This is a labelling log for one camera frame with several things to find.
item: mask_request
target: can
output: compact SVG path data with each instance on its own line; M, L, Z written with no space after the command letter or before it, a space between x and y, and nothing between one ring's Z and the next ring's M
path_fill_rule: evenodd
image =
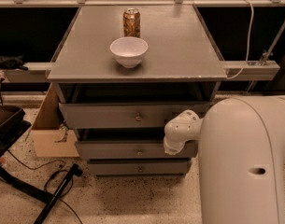
M140 12L137 8L126 8L123 13L124 36L140 37Z

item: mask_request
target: bowl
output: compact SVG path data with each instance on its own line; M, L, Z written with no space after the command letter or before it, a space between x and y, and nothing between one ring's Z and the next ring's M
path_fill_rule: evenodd
M140 64L148 48L145 40L132 36L119 38L110 46L116 62L126 68L134 68Z

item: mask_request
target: gray cabinet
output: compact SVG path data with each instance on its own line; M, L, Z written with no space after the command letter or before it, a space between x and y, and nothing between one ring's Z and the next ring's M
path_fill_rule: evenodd
M92 174L185 175L197 144L166 155L164 125L208 111L226 74L192 6L139 6L149 51L136 68L120 66L109 45L126 8L83 7L48 80Z

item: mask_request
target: drawer knob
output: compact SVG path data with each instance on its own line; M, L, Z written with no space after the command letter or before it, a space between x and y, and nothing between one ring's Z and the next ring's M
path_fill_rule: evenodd
M135 121L141 121L141 120L142 120L142 116L140 115L140 113L136 113Z

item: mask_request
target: floor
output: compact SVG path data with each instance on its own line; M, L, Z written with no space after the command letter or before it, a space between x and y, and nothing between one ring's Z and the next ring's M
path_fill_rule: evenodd
M217 96L216 102L223 99ZM8 105L17 104L25 112L26 120L33 123L41 97L24 102L5 99ZM37 167L54 158L38 158L31 132L27 131L10 151L30 167ZM144 176L144 177L95 177L89 173L85 161L79 158L63 158L68 169L77 163L83 171L81 177L74 177L74 184L63 197L78 214L82 223L137 223L137 224L201 224L199 172L197 157L186 176ZM50 176L58 170L60 161L32 171L21 166L6 153L5 169L19 179L43 189ZM63 176L59 175L48 185L54 192ZM44 204L15 190L0 179L0 224L34 223ZM80 223L72 211L57 202L49 213L46 224Z

